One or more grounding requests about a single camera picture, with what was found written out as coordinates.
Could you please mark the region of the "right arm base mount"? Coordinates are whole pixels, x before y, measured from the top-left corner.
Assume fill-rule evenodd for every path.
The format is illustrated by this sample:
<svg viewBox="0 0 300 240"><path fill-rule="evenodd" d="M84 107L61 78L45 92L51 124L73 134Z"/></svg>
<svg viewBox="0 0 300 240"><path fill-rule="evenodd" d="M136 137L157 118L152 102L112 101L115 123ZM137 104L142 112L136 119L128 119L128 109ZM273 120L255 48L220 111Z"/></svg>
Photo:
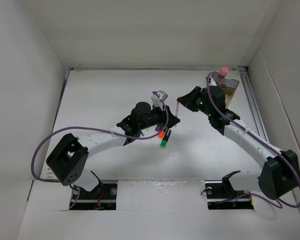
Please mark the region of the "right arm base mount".
<svg viewBox="0 0 300 240"><path fill-rule="evenodd" d="M205 180L201 192L206 197L209 210L253 210L254 205L249 191L235 190L230 182L230 177L240 173L233 171L223 176L221 180Z"/></svg>

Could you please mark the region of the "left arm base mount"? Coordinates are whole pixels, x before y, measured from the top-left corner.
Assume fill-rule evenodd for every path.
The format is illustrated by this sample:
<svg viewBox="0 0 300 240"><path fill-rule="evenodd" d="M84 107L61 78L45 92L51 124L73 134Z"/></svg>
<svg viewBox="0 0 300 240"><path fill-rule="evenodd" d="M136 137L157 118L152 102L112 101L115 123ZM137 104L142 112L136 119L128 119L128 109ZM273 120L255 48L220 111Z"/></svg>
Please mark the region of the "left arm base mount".
<svg viewBox="0 0 300 240"><path fill-rule="evenodd" d="M114 211L117 207L117 181L104 181L96 194L92 194L80 188L73 187L69 209L70 210L93 210L93 211Z"/></svg>

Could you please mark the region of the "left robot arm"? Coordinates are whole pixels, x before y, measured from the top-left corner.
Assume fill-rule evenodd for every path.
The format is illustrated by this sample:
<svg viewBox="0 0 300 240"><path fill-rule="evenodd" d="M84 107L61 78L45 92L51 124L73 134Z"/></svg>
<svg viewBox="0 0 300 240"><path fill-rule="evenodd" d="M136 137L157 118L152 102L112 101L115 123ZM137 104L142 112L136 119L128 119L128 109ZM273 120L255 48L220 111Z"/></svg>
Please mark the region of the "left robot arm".
<svg viewBox="0 0 300 240"><path fill-rule="evenodd" d="M85 168L87 159L105 150L123 147L141 137L141 132L159 125L162 129L172 128L180 119L171 113L169 108L150 106L147 102L139 102L125 117L108 133L75 137L64 135L50 155L46 164L63 186L75 185L84 190L90 198L101 194L101 181Z"/></svg>

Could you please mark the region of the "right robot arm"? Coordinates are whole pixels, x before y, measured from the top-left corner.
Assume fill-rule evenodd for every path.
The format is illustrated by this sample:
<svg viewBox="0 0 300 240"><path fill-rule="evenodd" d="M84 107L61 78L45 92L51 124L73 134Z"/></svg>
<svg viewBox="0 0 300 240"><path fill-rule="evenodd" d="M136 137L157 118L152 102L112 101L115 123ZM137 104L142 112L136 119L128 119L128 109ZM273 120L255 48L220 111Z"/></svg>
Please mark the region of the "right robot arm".
<svg viewBox="0 0 300 240"><path fill-rule="evenodd" d="M239 145L261 167L258 186L271 200L277 200L300 185L298 156L292 150L283 151L250 130L240 116L226 107L220 87L196 86L177 102L192 112L207 115L210 125L220 134Z"/></svg>

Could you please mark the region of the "pink capped marker tube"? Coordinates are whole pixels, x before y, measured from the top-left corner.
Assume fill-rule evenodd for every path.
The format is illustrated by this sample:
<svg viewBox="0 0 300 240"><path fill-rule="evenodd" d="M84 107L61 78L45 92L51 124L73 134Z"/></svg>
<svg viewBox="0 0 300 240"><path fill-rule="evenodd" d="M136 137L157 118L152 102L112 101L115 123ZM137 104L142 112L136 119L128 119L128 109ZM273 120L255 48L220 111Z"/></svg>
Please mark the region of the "pink capped marker tube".
<svg viewBox="0 0 300 240"><path fill-rule="evenodd" d="M221 67L217 77L217 83L221 85L229 72L228 67Z"/></svg>

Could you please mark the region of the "clear paperclip jar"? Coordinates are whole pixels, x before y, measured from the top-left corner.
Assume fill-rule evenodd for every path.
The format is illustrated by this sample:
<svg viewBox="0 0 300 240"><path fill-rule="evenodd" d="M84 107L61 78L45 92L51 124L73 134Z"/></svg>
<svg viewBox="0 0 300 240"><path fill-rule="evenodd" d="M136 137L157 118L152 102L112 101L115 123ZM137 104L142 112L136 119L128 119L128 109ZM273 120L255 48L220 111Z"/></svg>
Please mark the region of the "clear paperclip jar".
<svg viewBox="0 0 300 240"><path fill-rule="evenodd" d="M230 86L223 83L223 84L221 85L221 87L222 87L222 88L229 88Z"/></svg>

